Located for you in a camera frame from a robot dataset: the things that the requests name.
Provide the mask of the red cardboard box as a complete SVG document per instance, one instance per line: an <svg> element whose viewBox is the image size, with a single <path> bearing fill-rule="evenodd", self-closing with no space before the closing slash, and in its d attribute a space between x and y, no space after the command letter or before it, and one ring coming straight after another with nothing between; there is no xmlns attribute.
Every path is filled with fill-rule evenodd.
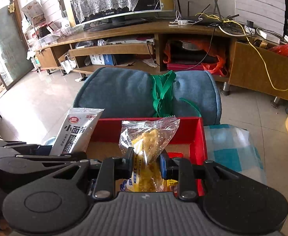
<svg viewBox="0 0 288 236"><path fill-rule="evenodd" d="M161 118L132 118L129 120L158 120ZM201 165L207 157L203 121L198 117L179 118L179 128L166 146L164 151L178 152L193 165ZM90 145L88 155L100 158L101 161L109 157L123 157L119 148L122 121L127 119L101 119L97 124ZM131 193L163 193L163 192L131 192Z"/></svg>

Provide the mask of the wooden tv cabinet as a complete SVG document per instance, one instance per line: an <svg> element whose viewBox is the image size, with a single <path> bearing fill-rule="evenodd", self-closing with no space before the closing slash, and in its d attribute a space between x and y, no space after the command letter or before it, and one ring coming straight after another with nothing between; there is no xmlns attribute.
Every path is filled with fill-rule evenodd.
<svg viewBox="0 0 288 236"><path fill-rule="evenodd" d="M155 43L114 44L93 46L76 51L74 45L80 41L91 41L130 35L153 35ZM217 28L205 26L170 27L165 21L143 23L102 31L83 31L57 40L56 43L35 50L44 69L59 66L58 58L70 52L72 56L83 57L89 54L138 54L156 56L159 71L165 72L164 50L168 41L174 39L196 40L207 38L212 46L222 47L226 52L227 75L214 78L229 85L261 92L280 99L288 100L288 57L269 50L252 47L252 40L243 37L230 37Z"/></svg>

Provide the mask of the white latiao snack packet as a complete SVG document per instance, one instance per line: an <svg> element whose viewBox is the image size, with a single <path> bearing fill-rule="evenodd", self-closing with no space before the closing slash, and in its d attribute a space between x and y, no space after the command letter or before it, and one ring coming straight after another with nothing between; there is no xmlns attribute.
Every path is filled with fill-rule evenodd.
<svg viewBox="0 0 288 236"><path fill-rule="evenodd" d="M54 141L50 155L86 152L104 109L70 108Z"/></svg>

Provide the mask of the black wifi router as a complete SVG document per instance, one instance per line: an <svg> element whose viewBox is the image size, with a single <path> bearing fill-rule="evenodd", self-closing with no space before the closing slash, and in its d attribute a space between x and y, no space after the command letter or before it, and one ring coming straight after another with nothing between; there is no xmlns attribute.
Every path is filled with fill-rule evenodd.
<svg viewBox="0 0 288 236"><path fill-rule="evenodd" d="M196 13L194 16L190 15L190 2L188 1L187 5L187 15L183 16L182 9L180 5L180 0L176 0L178 9L175 12L175 20L171 24L177 26L194 26L194 25L203 25L203 26L221 26L224 23L227 23L229 20L234 20L239 17L239 14L234 14L231 16L224 17L219 8L218 0L214 0L214 10L212 14L207 13L207 9L211 6L210 4L202 10L202 12Z"/></svg>

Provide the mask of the blue checkered tablecloth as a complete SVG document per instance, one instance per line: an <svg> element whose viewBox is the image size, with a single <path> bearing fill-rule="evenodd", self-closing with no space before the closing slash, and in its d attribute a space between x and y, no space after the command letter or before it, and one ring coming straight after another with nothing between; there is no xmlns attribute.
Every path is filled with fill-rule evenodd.
<svg viewBox="0 0 288 236"><path fill-rule="evenodd" d="M229 124L204 126L207 156L233 171L266 184L260 154L249 131Z"/></svg>

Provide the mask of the orange plastic bag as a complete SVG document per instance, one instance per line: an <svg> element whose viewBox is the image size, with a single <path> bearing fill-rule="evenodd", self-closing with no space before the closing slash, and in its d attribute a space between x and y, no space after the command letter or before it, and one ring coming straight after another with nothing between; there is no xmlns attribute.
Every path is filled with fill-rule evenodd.
<svg viewBox="0 0 288 236"><path fill-rule="evenodd" d="M177 38L169 40L163 50L163 62L172 71L208 71L226 77L226 49L209 38Z"/></svg>

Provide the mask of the red yellow Trolli packet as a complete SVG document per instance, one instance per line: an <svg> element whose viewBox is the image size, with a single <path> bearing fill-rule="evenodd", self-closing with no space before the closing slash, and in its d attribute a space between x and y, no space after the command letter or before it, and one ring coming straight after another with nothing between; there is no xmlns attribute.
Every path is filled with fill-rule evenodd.
<svg viewBox="0 0 288 236"><path fill-rule="evenodd" d="M172 169L172 176L173 176L176 173L176 171L178 170L178 166L172 159L183 158L183 154L178 153L178 152L168 152L167 154L168 154L169 158L171 159L171 169ZM167 184L168 190L174 192L174 194L177 195L177 193L178 193L178 181L171 178L171 179L168 179L166 181L166 184Z"/></svg>

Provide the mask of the blue rolled cushion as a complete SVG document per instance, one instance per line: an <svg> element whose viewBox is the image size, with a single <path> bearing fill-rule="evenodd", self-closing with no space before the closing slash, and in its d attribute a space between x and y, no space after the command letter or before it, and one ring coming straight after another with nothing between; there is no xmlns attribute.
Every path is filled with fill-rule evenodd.
<svg viewBox="0 0 288 236"><path fill-rule="evenodd" d="M104 109L102 118L202 117L220 123L222 107L215 80L207 71L144 71L100 68L74 100L75 108Z"/></svg>

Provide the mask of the yellow chips clear bag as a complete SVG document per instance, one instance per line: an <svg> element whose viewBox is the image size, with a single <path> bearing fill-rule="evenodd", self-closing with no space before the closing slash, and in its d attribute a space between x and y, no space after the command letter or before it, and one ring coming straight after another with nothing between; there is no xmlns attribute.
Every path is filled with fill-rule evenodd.
<svg viewBox="0 0 288 236"><path fill-rule="evenodd" d="M176 134L179 125L180 119L175 116L158 120L122 121L119 148L123 154L128 148L133 149L132 174L123 182L124 191L167 191L157 159Z"/></svg>

